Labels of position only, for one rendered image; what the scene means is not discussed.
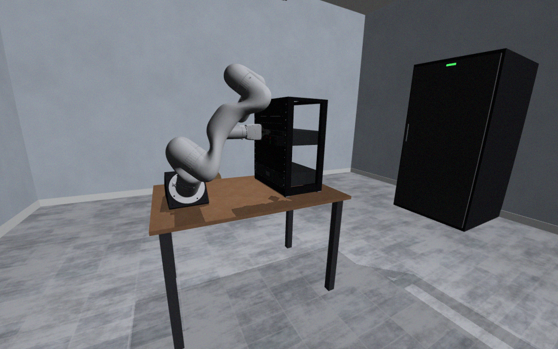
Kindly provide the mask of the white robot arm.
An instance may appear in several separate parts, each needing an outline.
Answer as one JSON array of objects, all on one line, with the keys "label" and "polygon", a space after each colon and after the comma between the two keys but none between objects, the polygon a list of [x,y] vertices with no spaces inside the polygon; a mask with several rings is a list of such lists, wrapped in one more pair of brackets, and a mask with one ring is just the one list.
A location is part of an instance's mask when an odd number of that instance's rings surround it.
[{"label": "white robot arm", "polygon": [[203,196],[204,182],[210,182],[219,172],[226,139],[243,140],[247,135],[245,125],[237,122],[262,112],[272,101],[264,78],[241,64],[227,66],[224,80],[241,98],[221,105],[211,116],[206,129],[210,150],[206,152],[185,137],[173,138],[166,147],[166,158],[177,173],[169,182],[169,193],[179,203],[191,204]]}]

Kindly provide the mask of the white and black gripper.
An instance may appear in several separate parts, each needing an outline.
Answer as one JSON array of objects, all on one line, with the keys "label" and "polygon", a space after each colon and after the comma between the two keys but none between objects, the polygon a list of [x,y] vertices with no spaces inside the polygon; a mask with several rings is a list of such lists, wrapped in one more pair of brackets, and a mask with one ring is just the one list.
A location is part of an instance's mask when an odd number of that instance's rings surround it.
[{"label": "white and black gripper", "polygon": [[[271,131],[269,131],[269,129],[264,129],[262,127],[262,124],[250,124],[250,125],[245,125],[245,128],[247,130],[247,135],[245,137],[246,140],[250,140],[250,141],[261,141],[262,137],[265,134],[270,134]],[[263,133],[262,133],[263,131]]]}]

